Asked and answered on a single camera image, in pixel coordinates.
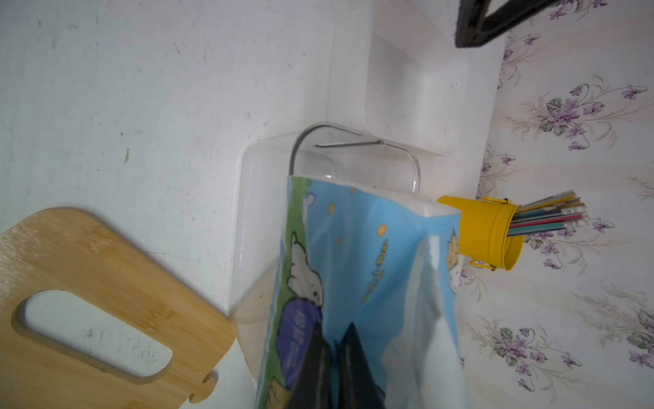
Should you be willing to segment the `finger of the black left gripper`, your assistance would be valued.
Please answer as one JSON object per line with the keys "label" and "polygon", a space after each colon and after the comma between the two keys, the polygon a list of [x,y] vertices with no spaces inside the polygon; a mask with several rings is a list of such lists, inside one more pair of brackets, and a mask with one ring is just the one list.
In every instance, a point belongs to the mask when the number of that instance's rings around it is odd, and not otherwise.
{"label": "finger of the black left gripper", "polygon": [[455,45],[478,48],[545,10],[555,0],[510,0],[493,13],[491,0],[463,0],[458,10]]}

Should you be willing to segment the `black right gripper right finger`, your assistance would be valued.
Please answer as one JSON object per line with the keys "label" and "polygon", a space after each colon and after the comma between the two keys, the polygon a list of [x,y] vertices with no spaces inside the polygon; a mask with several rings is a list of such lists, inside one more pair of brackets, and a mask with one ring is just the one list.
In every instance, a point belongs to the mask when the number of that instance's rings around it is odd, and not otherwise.
{"label": "black right gripper right finger", "polygon": [[343,409],[383,409],[380,390],[372,376],[359,334],[350,324],[337,348],[339,366],[339,401]]}

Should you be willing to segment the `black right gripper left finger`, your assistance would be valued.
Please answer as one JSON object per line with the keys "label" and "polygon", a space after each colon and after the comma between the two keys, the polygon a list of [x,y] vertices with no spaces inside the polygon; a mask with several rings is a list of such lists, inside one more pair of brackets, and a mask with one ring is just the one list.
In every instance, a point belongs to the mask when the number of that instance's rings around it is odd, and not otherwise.
{"label": "black right gripper left finger", "polygon": [[321,324],[313,327],[301,371],[291,390],[286,409],[332,409],[331,370],[333,353]]}

